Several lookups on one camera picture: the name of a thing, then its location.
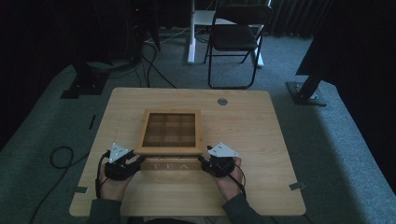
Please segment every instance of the folding chair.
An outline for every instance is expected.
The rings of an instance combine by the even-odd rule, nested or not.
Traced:
[[[257,63],[262,47],[262,36],[265,27],[273,17],[273,10],[264,5],[228,5],[220,7],[212,21],[209,40],[207,43],[206,58],[209,57],[208,85],[212,89],[247,89],[256,76]],[[223,19],[234,24],[218,24],[217,20]],[[258,25],[257,34],[253,32],[252,25]],[[213,48],[218,51],[246,51],[246,54],[213,54]],[[212,78],[212,57],[214,56],[244,56],[241,63],[245,61],[250,52],[257,50],[254,62],[253,75],[250,83],[242,86],[213,86]]]

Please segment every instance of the desk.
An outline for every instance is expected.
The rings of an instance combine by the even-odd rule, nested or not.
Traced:
[[[220,105],[218,99],[227,100]],[[146,108],[200,109],[204,146],[223,142],[239,152],[246,175],[247,199],[264,216],[305,212],[289,153],[271,98],[266,91],[218,91],[116,88],[109,99],[70,206],[73,216],[88,216],[95,199],[97,163],[113,142],[133,149]],[[124,216],[224,216],[211,176],[203,171],[136,173],[121,207]]]
[[[191,0],[191,36],[190,36],[190,47],[189,47],[189,58],[187,60],[188,64],[194,64],[195,62],[195,25],[212,25],[213,16],[215,11],[211,10],[195,10],[195,0]],[[259,61],[257,63],[258,67],[263,67],[264,63],[262,61],[262,55],[259,55]]]

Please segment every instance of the black cable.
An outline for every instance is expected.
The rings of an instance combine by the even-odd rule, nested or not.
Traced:
[[[101,69],[97,67],[90,66],[90,68],[94,71],[98,72],[108,72],[108,73],[114,73],[114,72],[125,72],[131,69],[136,69],[137,65],[140,63],[140,60],[138,61],[129,61],[126,64],[119,65],[117,67],[111,67],[111,68],[106,68],[106,69]]]
[[[111,77],[108,77],[108,79],[112,79],[112,78],[120,78],[120,77],[126,77],[126,76],[128,76],[128,75],[132,74],[133,72],[136,72],[136,68],[135,68],[133,71],[131,71],[131,72],[128,72],[128,73],[122,74],[122,75],[120,75],[120,76],[111,76]]]
[[[196,39],[198,42],[204,43],[204,44],[207,44],[207,42],[208,42],[207,39],[204,39],[204,38],[201,38],[201,37],[198,37],[198,36],[196,36],[195,39]]]
[[[275,222],[275,224],[279,224],[274,217],[270,217],[270,218]]]
[[[142,63],[143,71],[145,71],[145,65]],[[142,88],[142,78],[140,78],[139,74],[137,73],[137,69],[134,71],[136,73],[137,78],[139,79],[139,87]]]
[[[145,66],[144,63],[142,63],[142,64],[143,64],[143,78],[145,79],[146,86],[148,87],[149,86],[149,82],[148,82],[148,78],[146,77],[146,66]]]
[[[96,179],[95,179],[95,191],[96,191],[96,198],[100,199],[100,188],[102,187],[103,184],[107,181],[107,179],[103,182],[100,183],[100,171],[101,171],[101,166],[104,158],[109,158],[110,157],[110,151],[108,150],[105,154],[102,155],[102,157],[99,160],[98,163],[98,169],[96,171]]]
[[[70,152],[70,159],[68,161],[68,164],[66,166],[59,166],[57,164],[55,164],[53,162],[53,158],[54,155],[57,151],[61,150],[61,149],[67,149]],[[56,189],[56,187],[58,187],[59,183],[61,183],[61,181],[64,179],[64,176],[66,175],[67,171],[69,170],[70,167],[76,165],[77,163],[81,162],[83,159],[85,159],[86,157],[88,157],[88,155],[90,155],[90,153],[85,154],[83,157],[81,157],[79,160],[77,160],[76,162],[73,163],[73,159],[74,159],[74,151],[73,148],[71,147],[57,147],[55,149],[52,150],[50,156],[49,156],[49,162],[50,164],[55,167],[56,169],[61,169],[64,170],[64,173],[61,175],[61,177],[59,178],[59,180],[55,183],[55,185],[49,190],[49,192],[46,194],[46,196],[44,196],[44,198],[41,200],[41,202],[38,204],[38,206],[35,208],[35,211],[32,214],[32,217],[30,218],[29,223],[33,223],[35,220],[35,216],[38,213],[38,209],[41,207],[41,205],[43,204],[44,201],[46,201],[46,199],[50,196],[50,194]]]
[[[218,164],[216,164],[216,165],[222,170],[223,173],[226,173],[226,172],[224,171],[224,169],[223,169],[221,166],[219,166]],[[239,183],[239,181],[236,180],[231,174],[227,174],[227,176],[230,177],[231,180],[232,180],[233,182],[235,182],[235,184],[241,189],[242,194],[243,194],[244,197],[246,198],[246,197],[247,197],[247,192],[245,191],[245,185],[246,185],[246,177],[245,177],[245,174],[244,174],[244,172],[242,171],[241,167],[239,167],[239,166],[236,165],[236,164],[235,164],[235,166],[238,167],[238,169],[241,171],[242,177],[243,177],[243,179],[244,179],[244,184]]]
[[[155,71],[157,71],[157,73],[158,73],[167,83],[169,83],[169,85],[171,85],[173,88],[177,89],[177,87],[176,87],[174,84],[172,84],[172,83],[171,83],[171,82],[170,82],[170,81],[169,81],[169,80],[157,69],[157,67],[153,64],[155,58],[157,57],[157,49],[156,49],[154,46],[152,46],[152,45],[150,45],[150,44],[148,44],[148,43],[145,43],[145,44],[148,45],[148,46],[150,46],[150,47],[152,47],[152,48],[154,49],[154,57],[153,57],[153,59],[151,60],[151,62],[149,61],[149,59],[147,59],[144,55],[141,54],[142,58],[143,58],[144,60],[146,60],[146,61],[149,63],[148,76],[147,76],[148,87],[149,87],[149,70],[151,69],[151,67],[153,67],[153,68],[155,69]]]
[[[245,186],[243,186],[241,183],[238,182],[238,180],[236,180],[235,178],[233,178],[232,175],[228,175],[231,180],[233,180],[233,182],[235,182],[235,184],[241,189],[242,194],[245,196],[245,198],[247,197],[247,193],[245,191]]]
[[[307,220],[310,224],[314,224],[314,222],[311,220],[311,218],[309,218],[309,216],[307,216],[306,214],[304,214],[304,217],[306,218],[306,220]]]

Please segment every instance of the gray carpet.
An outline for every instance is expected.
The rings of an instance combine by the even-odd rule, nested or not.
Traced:
[[[295,72],[311,39],[267,36],[263,41],[264,68],[258,70],[249,90],[269,91],[274,103],[291,162],[300,182],[306,214],[316,224],[396,223],[396,199],[349,116],[336,88],[320,83],[319,90],[328,106],[295,105],[286,88],[287,81],[305,81]],[[186,38],[162,43],[154,64],[175,86],[208,89],[207,64],[202,64],[205,44],[197,42],[195,64],[187,65]],[[152,48],[143,54],[153,58]],[[238,64],[232,59],[219,61],[214,73],[230,77],[218,81],[231,83],[248,80],[251,61]],[[101,69],[109,66],[93,63]],[[36,207],[58,181],[64,170],[50,164],[56,147],[74,149],[74,161],[86,155],[104,114],[111,91],[116,87],[146,87],[143,74],[149,65],[140,63],[135,70],[110,75],[102,95],[81,95],[61,100],[74,79],[73,67],[55,77],[35,108],[0,153],[0,223],[28,223]],[[151,88],[172,88],[155,70],[150,70]],[[92,116],[96,119],[91,126]],[[66,165],[70,156],[61,150],[54,162]],[[85,217],[71,217],[69,192],[78,184],[85,160],[72,166],[60,185],[37,212],[35,223],[84,223]],[[280,224],[309,223],[305,217],[275,217]],[[267,218],[267,223],[274,223]]]

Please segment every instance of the metal bracket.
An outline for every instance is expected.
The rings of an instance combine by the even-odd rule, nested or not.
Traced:
[[[113,146],[110,151],[110,158],[108,159],[108,162],[113,163],[114,161],[117,161],[119,158],[128,154],[128,152],[129,152],[129,149],[122,147],[116,143],[113,143]]]
[[[212,149],[208,150],[209,154],[222,158],[222,157],[239,157],[239,153],[233,150],[230,147],[227,147],[223,143],[219,143],[217,146],[213,147]]]
[[[323,97],[319,91],[316,89],[315,92],[312,94],[311,97],[308,99],[301,99],[299,98],[299,92],[301,87],[304,85],[303,82],[286,82],[286,85],[289,89],[290,95],[293,99],[293,102],[296,105],[319,105],[319,106],[326,106],[326,102],[323,100]]]
[[[304,182],[297,182],[294,184],[290,184],[289,185],[291,190],[295,190],[295,189],[305,189],[306,188],[306,184]]]

